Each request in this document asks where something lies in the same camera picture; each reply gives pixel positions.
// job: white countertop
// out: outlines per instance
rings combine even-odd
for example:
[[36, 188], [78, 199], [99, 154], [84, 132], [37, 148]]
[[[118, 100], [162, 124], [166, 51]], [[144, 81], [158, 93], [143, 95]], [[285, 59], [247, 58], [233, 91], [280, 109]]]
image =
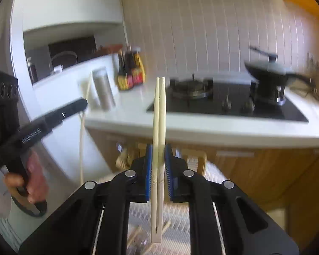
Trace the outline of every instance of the white countertop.
[[[153, 114], [147, 112], [147, 108], [153, 102], [154, 89], [155, 79], [149, 79], [140, 87], [120, 93], [116, 97], [116, 108], [109, 112], [88, 112], [85, 126], [152, 138]], [[310, 95], [302, 98], [289, 89], [285, 93], [306, 116], [308, 123], [167, 112], [166, 137], [229, 147], [319, 147], [319, 103]]]

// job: silver screw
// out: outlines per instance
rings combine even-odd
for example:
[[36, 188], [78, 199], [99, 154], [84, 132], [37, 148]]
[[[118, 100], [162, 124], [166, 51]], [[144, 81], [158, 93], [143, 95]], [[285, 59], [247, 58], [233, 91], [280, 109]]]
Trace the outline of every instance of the silver screw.
[[84, 187], [87, 190], [92, 190], [95, 187], [95, 183], [92, 181], [88, 181], [85, 183]]
[[227, 181], [225, 181], [224, 186], [225, 186], [227, 189], [233, 189], [233, 188], [234, 188], [234, 183], [231, 182], [230, 180], [227, 180]]
[[127, 177], [134, 177], [134, 176], [136, 175], [136, 172], [135, 172], [134, 170], [127, 170], [127, 171], [125, 172], [125, 175], [126, 175]]
[[192, 170], [185, 170], [183, 174], [187, 177], [192, 177], [194, 175], [194, 172]]

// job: black frying pan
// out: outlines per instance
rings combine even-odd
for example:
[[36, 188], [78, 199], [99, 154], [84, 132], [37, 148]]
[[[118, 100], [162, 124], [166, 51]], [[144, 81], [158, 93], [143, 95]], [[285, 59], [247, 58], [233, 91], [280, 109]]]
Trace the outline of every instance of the black frying pan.
[[249, 48], [253, 51], [257, 51], [262, 55], [268, 56], [268, 61], [245, 61], [247, 71], [260, 83], [276, 86], [287, 86], [295, 79], [299, 79], [305, 82], [310, 87], [314, 87], [314, 84], [309, 77], [292, 73], [290, 69], [287, 69], [282, 65], [276, 63], [276, 59], [278, 58], [277, 54], [263, 52], [258, 48], [252, 46], [249, 46]]

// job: thermos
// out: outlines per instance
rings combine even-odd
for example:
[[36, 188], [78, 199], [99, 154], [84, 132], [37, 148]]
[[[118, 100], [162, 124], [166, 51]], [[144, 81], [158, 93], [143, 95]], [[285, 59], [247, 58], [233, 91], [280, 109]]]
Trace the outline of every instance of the thermos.
[[92, 71], [94, 86], [96, 88], [99, 102], [104, 111], [108, 111], [116, 106], [109, 78], [105, 68]]

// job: chopsticks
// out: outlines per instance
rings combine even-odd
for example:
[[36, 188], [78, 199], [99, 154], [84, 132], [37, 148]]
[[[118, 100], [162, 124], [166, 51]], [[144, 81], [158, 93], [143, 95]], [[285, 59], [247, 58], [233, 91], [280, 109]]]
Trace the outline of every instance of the chopsticks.
[[165, 78], [156, 79], [151, 167], [151, 242], [162, 242], [164, 149], [166, 130]]

